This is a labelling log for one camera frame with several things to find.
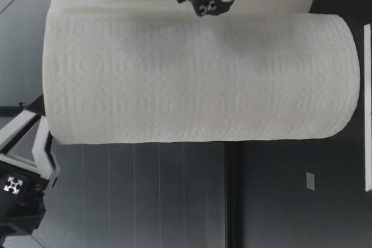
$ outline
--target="embossed pattern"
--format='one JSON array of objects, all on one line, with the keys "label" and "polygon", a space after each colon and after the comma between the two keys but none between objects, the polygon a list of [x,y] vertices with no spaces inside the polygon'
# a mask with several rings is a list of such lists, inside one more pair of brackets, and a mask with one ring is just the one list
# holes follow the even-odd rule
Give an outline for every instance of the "embossed pattern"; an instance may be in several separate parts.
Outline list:
[{"label": "embossed pattern", "polygon": [[337,16],[101,2],[52,2],[46,21],[46,112],[63,143],[325,138],[352,117],[359,64]]}]

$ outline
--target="white paper towel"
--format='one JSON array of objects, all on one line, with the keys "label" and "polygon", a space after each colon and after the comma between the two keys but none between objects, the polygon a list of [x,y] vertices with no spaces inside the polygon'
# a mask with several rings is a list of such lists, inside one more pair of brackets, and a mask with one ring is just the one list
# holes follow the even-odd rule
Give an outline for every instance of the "white paper towel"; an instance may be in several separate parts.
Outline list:
[{"label": "white paper towel", "polygon": [[238,5],[200,19],[179,8],[170,0],[52,0],[43,85],[57,140],[306,139],[346,126],[360,73],[341,18],[255,16]]}]

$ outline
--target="white label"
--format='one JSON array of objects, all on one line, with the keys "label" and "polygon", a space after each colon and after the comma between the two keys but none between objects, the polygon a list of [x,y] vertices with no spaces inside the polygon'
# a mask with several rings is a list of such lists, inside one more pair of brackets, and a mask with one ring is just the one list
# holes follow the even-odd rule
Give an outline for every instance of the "white label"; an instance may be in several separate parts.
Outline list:
[{"label": "white label", "polygon": [[315,175],[309,172],[306,173],[306,188],[315,191]]}]

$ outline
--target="gray floor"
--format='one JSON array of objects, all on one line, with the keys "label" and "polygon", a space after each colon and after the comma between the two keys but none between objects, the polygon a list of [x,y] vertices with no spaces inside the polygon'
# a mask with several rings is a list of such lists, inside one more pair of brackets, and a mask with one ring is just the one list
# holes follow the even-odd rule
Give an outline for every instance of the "gray floor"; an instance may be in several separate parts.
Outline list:
[{"label": "gray floor", "polygon": [[[0,0],[4,9],[12,0]],[[41,92],[50,0],[15,0],[0,13],[0,100]],[[0,119],[0,125],[7,120]],[[15,153],[30,157],[33,140]],[[224,247],[223,144],[56,146],[62,173],[34,236],[57,247]],[[7,248],[40,248],[13,238]]]}]

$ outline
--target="white strip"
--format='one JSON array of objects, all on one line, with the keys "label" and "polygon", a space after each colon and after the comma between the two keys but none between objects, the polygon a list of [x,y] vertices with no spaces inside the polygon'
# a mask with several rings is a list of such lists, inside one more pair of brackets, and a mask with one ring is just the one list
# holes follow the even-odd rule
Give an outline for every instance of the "white strip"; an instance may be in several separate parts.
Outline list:
[{"label": "white strip", "polygon": [[311,191],[315,191],[315,175],[309,172],[306,173],[306,187]]},{"label": "white strip", "polygon": [[364,26],[364,147],[366,191],[372,191],[371,25]]}]

